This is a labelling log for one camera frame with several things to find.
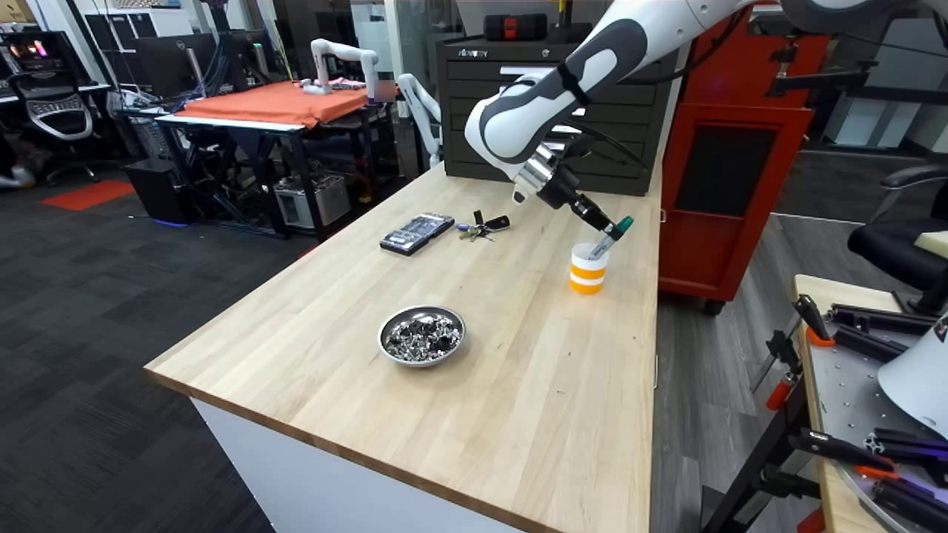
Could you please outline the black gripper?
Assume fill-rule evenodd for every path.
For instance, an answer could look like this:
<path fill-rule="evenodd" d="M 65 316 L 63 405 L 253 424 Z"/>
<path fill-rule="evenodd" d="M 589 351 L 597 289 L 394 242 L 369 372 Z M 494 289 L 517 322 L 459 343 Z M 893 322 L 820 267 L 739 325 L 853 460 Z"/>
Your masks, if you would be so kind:
<path fill-rule="evenodd" d="M 577 189 L 577 180 L 571 168 L 567 166 L 567 156 L 552 149 L 537 149 L 517 171 L 512 184 L 520 192 L 534 192 L 548 208 L 561 209 L 570 208 L 574 215 L 580 215 L 589 227 L 607 230 L 610 215 Z"/>

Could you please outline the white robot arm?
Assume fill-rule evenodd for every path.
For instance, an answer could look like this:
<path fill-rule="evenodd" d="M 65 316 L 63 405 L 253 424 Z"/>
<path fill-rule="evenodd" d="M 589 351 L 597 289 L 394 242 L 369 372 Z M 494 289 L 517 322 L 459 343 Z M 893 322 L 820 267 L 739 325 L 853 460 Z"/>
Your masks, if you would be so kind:
<path fill-rule="evenodd" d="M 589 227 L 620 239 L 626 226 L 613 221 L 563 178 L 546 152 L 552 126 L 718 23 L 740 17 L 752 4 L 610 0 L 586 38 L 552 72 L 540 78 L 526 75 L 477 101 L 465 119 L 465 143 L 481 160 L 511 178 L 520 192 L 534 192 L 548 208 L 570 203 Z M 856 29 L 906 8 L 948 15 L 948 0 L 777 0 L 777 6 L 803 32 Z"/>

